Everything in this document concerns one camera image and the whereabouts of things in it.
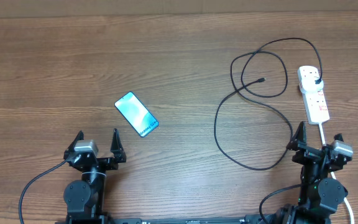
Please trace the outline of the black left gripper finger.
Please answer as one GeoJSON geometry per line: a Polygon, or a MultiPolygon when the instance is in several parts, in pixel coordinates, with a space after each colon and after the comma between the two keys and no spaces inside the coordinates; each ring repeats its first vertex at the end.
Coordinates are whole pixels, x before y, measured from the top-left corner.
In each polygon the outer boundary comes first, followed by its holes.
{"type": "Polygon", "coordinates": [[[118,129],[114,128],[112,135],[112,143],[110,148],[111,153],[113,153],[114,161],[116,163],[124,163],[127,160],[126,153],[121,143],[118,129]]]}
{"type": "Polygon", "coordinates": [[[74,138],[74,140],[73,140],[73,141],[71,142],[71,144],[68,146],[67,151],[69,151],[69,152],[74,151],[74,148],[75,148],[77,142],[78,142],[78,141],[82,141],[82,140],[84,140],[84,133],[83,133],[82,130],[80,130],[80,131],[78,132],[78,134],[76,135],[76,137],[74,138]]]}

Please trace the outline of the blue Samsung Galaxy smartphone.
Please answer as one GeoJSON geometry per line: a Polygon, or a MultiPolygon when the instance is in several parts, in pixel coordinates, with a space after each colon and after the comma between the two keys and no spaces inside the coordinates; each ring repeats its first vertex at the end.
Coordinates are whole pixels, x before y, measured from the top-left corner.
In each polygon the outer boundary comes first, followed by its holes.
{"type": "Polygon", "coordinates": [[[114,106],[142,138],[159,126],[157,119],[131,91],[118,99],[114,106]]]}

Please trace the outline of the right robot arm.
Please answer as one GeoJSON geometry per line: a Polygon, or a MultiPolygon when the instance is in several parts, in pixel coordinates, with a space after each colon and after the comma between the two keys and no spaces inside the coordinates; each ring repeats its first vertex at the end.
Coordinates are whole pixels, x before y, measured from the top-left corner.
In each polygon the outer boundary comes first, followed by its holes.
{"type": "Polygon", "coordinates": [[[330,215],[336,213],[348,191],[340,181],[328,174],[343,169],[352,160],[352,146],[343,141],[342,134],[334,136],[331,144],[321,149],[307,145],[306,127],[302,121],[286,149],[295,151],[292,161],[301,164],[301,183],[276,190],[267,195],[259,205],[261,223],[330,223],[330,215]],[[300,188],[296,205],[287,204],[272,215],[264,215],[264,202],[281,192],[300,188]]]}

